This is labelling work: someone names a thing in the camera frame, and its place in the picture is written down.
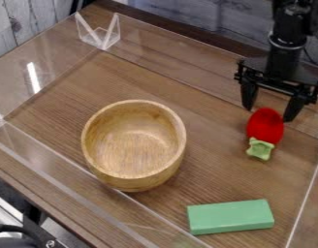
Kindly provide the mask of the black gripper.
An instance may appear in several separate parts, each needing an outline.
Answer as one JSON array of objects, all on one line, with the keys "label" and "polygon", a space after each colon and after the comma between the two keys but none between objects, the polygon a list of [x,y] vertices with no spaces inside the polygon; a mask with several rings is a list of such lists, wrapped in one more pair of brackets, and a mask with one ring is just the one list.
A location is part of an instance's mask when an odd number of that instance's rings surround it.
[{"label": "black gripper", "polygon": [[254,106],[259,88],[291,97],[283,113],[284,122],[291,122],[295,119],[304,103],[316,103],[318,77],[300,65],[286,77],[266,71],[264,57],[241,58],[237,60],[236,65],[233,79],[240,84],[241,105],[245,110],[249,110]]}]

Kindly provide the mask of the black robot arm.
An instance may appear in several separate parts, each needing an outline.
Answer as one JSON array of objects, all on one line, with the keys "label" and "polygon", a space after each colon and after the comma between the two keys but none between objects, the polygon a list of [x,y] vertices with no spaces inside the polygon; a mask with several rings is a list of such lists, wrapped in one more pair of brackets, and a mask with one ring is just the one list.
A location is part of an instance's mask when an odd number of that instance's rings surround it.
[{"label": "black robot arm", "polygon": [[272,0],[271,11],[268,52],[237,61],[233,79],[240,84],[244,109],[252,108],[260,88],[288,96],[282,118],[291,122],[302,108],[318,100],[318,77],[299,62],[307,38],[318,31],[318,0]]}]

